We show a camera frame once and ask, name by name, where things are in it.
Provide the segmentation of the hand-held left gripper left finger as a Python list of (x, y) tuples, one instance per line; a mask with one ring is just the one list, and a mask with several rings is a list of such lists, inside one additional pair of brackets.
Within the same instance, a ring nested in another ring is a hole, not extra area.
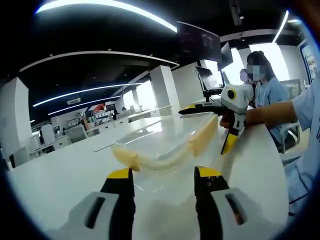
[(135, 212), (133, 170), (115, 170), (69, 212), (68, 239), (131, 240)]

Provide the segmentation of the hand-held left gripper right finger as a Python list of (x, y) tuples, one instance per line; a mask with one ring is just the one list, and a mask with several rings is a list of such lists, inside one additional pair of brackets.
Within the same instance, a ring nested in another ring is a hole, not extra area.
[(260, 217), (249, 197), (229, 187), (216, 169), (194, 168), (195, 209), (201, 240), (253, 240), (259, 236)]

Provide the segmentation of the person's right hand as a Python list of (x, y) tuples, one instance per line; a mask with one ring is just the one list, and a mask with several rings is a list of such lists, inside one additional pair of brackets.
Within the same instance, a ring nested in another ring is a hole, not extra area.
[(221, 127), (225, 128), (225, 129), (230, 129), (233, 127), (234, 122), (235, 122), (234, 113), (232, 111), (228, 111), (222, 116), (219, 124)]

